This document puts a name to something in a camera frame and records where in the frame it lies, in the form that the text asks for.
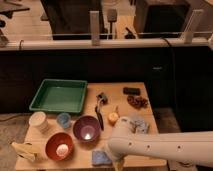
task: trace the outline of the green tray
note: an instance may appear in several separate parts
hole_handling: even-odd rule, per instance
[[[87,81],[45,79],[30,104],[30,111],[80,114]]]

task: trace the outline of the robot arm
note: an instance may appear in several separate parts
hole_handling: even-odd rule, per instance
[[[213,132],[135,134],[131,118],[121,117],[105,152],[112,161],[143,155],[213,167]]]

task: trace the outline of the yellow object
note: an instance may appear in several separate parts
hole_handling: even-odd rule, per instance
[[[35,161],[36,155],[39,153],[39,148],[32,144],[19,144],[12,142],[11,146],[15,149],[19,156],[28,159],[31,162]]]
[[[118,119],[119,119],[119,115],[116,112],[112,112],[108,115],[108,121],[111,125],[115,125]]]
[[[122,171],[124,166],[124,159],[120,161],[113,162],[113,167],[115,171]]]

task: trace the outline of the gray cloth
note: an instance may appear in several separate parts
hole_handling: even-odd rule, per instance
[[[149,124],[145,122],[142,116],[138,114],[131,115],[131,119],[135,124],[135,133],[136,134],[147,134],[149,130]]]

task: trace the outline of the white cup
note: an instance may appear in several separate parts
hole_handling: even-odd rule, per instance
[[[29,125],[35,127],[41,133],[48,130],[47,116],[44,112],[35,112],[29,119]]]

